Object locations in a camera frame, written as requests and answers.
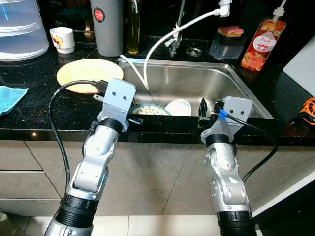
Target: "white tile floor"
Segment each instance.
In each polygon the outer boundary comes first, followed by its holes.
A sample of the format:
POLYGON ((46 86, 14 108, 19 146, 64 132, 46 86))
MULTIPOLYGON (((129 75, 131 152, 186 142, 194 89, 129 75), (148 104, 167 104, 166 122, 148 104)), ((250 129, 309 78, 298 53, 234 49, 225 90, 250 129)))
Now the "white tile floor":
MULTIPOLYGON (((43 236, 51 217, 10 216, 27 236, 43 236)), ((215 215, 97 216, 92 236, 220 236, 215 215)))

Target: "blue connector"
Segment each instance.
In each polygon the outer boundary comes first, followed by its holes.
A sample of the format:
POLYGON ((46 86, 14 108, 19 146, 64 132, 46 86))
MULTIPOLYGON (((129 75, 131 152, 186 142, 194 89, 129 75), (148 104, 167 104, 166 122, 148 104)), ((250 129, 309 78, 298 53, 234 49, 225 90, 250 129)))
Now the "blue connector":
POLYGON ((221 110, 219 111, 219 114, 218 114, 218 116, 219 116, 221 119, 223 119, 223 120, 226 120, 227 115, 228 115, 228 113, 227 113, 225 110, 223 110, 223 109, 221 109, 221 110))

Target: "black granite countertop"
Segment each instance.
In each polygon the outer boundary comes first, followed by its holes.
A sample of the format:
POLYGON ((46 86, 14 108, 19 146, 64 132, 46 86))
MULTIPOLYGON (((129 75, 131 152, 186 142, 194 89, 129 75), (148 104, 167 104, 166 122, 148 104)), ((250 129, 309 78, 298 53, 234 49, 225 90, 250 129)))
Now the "black granite countertop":
MULTIPOLYGON (((145 37, 142 45, 152 45, 156 38, 145 37)), ((184 40, 173 60, 220 62, 213 59, 207 51, 210 43, 184 40), (185 49, 195 46, 205 53, 198 58, 186 55, 185 49)), ((77 43, 70 55, 60 55, 54 48, 35 59, 25 62, 0 62, 0 85, 13 88, 29 88, 25 97, 7 115, 0 117, 0 139, 2 140, 55 140, 48 119, 48 103, 59 87, 57 71, 65 64, 84 59, 95 44, 77 43)), ((141 49, 135 58, 144 58, 148 50, 141 49)), ((94 53, 90 58, 108 59, 94 53)), ((159 47, 152 59, 170 60, 165 47, 159 47)), ((283 65, 266 63, 260 72, 241 68, 238 60, 221 61, 229 63, 274 117, 273 120, 249 119, 275 136, 279 145, 313 146, 315 127, 297 117, 303 103, 311 97, 304 89, 282 72, 283 65)), ((57 129, 64 141, 83 141, 90 124, 101 110, 101 103, 91 95, 62 92, 54 106, 57 129)), ((128 132, 121 134, 119 142, 157 142, 157 143, 201 143, 197 130, 197 117, 141 116, 142 126, 131 124, 128 132)), ((242 128, 234 143, 242 145, 270 145, 264 136, 247 128, 242 128)))

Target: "blue towel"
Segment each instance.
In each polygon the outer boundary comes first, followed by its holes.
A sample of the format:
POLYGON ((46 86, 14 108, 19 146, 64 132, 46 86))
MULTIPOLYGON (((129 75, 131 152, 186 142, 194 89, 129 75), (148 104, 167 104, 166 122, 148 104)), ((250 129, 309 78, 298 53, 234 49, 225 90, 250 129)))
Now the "blue towel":
POLYGON ((28 88, 0 86, 0 116, 9 113, 27 91, 28 88))

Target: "stacked plastic container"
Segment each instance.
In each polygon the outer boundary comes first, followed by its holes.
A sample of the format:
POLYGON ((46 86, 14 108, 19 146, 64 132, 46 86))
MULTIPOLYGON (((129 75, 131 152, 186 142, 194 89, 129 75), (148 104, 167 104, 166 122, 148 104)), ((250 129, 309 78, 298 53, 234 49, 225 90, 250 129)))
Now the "stacked plastic container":
POLYGON ((48 47, 36 0, 0 0, 0 61, 31 59, 48 47))

